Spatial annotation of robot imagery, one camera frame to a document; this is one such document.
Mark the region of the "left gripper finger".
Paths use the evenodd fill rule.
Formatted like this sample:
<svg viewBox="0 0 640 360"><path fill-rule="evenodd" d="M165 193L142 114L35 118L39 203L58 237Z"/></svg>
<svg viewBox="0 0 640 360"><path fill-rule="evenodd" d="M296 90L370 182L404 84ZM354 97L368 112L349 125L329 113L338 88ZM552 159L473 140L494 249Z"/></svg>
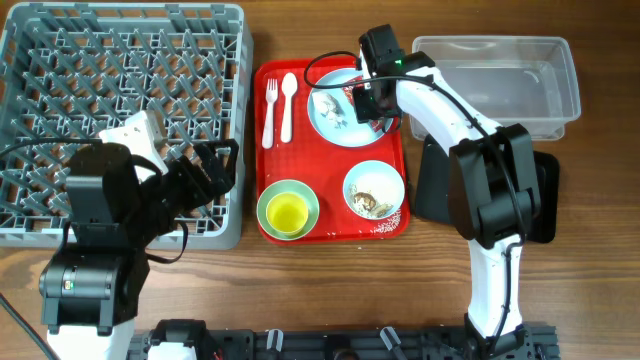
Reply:
<svg viewBox="0 0 640 360"><path fill-rule="evenodd" d="M228 149L226 161L223 161L217 151L220 149ZM212 168L214 172L214 189L216 193L227 193L235 185L236 162L239 151L239 145L234 139L225 139L212 143Z"/></svg>
<svg viewBox="0 0 640 360"><path fill-rule="evenodd" d="M231 143L203 142L194 146L201 160L201 167L209 179L206 192L211 197L222 196L231 189L231 166L224 165L216 155L219 148L231 148Z"/></svg>

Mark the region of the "white napkin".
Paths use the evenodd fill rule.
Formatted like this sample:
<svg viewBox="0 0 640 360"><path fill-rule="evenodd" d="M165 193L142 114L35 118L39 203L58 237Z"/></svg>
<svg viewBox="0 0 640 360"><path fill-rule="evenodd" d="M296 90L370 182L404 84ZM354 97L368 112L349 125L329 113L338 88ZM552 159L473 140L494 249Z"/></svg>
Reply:
<svg viewBox="0 0 640 360"><path fill-rule="evenodd" d="M327 92L315 92L311 95L315 110L333 128L341 129L347 126L347 122L341 112L337 100Z"/></svg>

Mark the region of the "white plastic fork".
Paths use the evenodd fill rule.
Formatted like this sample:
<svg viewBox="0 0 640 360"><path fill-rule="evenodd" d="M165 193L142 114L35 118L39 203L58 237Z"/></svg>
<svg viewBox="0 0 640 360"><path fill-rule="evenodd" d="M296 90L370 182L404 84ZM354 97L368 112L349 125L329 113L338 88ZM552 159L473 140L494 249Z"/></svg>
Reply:
<svg viewBox="0 0 640 360"><path fill-rule="evenodd" d="M267 81L265 99L267 108L261 145L264 149L270 149L274 144L274 105L278 99L278 81L276 79Z"/></svg>

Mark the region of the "white plastic spoon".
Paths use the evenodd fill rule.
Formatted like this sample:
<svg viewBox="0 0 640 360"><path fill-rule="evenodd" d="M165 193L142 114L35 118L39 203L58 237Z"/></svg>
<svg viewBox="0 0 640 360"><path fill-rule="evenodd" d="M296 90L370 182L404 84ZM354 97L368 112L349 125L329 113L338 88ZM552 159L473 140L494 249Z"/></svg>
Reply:
<svg viewBox="0 0 640 360"><path fill-rule="evenodd" d="M287 73L282 81L282 92L285 96L285 105L283 110L283 118L281 123L280 140L283 143L289 143L293 135L293 96L298 89L297 78L294 73Z"/></svg>

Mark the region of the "yellow plastic cup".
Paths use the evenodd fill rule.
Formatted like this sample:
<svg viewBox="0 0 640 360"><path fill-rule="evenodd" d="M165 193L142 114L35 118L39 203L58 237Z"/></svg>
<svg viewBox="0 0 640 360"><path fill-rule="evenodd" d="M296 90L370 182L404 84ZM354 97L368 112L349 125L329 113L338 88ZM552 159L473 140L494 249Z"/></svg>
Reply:
<svg viewBox="0 0 640 360"><path fill-rule="evenodd" d="M299 233L307 223L309 209L300 195L283 192L275 195L268 202L266 217L269 225L277 232L294 235Z"/></svg>

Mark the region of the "small light blue bowl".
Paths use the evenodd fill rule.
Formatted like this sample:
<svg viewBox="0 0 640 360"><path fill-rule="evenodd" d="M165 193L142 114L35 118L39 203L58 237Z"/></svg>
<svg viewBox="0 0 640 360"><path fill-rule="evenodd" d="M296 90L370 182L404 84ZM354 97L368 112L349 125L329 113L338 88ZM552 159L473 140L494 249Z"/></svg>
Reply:
<svg viewBox="0 0 640 360"><path fill-rule="evenodd" d="M348 190L351 184L355 184L360 191L371 190L378 200L393 205L392 210L382 219L399 210L404 202L404 180L399 172L388 163L379 160L367 160L356 164L347 172L343 181L343 197L348 208L355 213L348 205Z"/></svg>

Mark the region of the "brown food scraps with rice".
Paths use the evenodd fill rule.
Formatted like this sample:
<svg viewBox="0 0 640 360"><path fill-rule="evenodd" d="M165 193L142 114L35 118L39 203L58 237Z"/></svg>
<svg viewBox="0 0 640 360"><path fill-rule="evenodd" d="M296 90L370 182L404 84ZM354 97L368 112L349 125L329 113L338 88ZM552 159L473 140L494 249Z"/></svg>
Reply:
<svg viewBox="0 0 640 360"><path fill-rule="evenodd" d="M367 219L382 219L393 208L391 203L378 200L371 190L360 191L355 184L349 186L348 205L357 215Z"/></svg>

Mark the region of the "red snack wrapper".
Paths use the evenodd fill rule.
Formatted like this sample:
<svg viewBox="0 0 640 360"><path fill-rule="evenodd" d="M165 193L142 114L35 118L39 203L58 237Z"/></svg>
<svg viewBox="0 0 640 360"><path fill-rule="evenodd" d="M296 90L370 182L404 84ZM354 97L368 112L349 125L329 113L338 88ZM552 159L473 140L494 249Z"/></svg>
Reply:
<svg viewBox="0 0 640 360"><path fill-rule="evenodd" d="M363 84L359 84L359 81L361 81L362 79L362 76L356 76L352 79L349 79L346 81L346 86L342 88L344 95L346 96L348 102L352 107L355 106L354 94L358 94L365 88Z"/></svg>

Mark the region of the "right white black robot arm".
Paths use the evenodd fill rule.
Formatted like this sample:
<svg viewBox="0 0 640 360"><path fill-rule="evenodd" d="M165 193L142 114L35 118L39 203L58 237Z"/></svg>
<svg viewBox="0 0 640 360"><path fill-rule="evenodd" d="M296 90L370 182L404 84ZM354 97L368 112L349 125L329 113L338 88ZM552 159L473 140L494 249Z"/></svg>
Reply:
<svg viewBox="0 0 640 360"><path fill-rule="evenodd" d="M363 79L353 92L360 120L409 114L444 151L449 219L470 250L466 322L485 353L504 350L522 328L520 257L541 208L528 131L481 114L424 53L361 49L358 68Z"/></svg>

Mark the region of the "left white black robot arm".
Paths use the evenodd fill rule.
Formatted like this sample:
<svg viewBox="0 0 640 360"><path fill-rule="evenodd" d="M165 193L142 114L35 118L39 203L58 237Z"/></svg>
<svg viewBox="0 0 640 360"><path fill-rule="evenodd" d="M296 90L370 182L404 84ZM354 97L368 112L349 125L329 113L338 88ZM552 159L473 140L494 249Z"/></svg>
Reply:
<svg viewBox="0 0 640 360"><path fill-rule="evenodd" d="M60 359L123 359L134 335L139 295L157 237L175 228L189 234L182 214L235 185L239 145L198 143L200 161L182 156L162 172L117 143L76 152L66 190L72 205L63 241L43 270L39 291L47 342Z"/></svg>

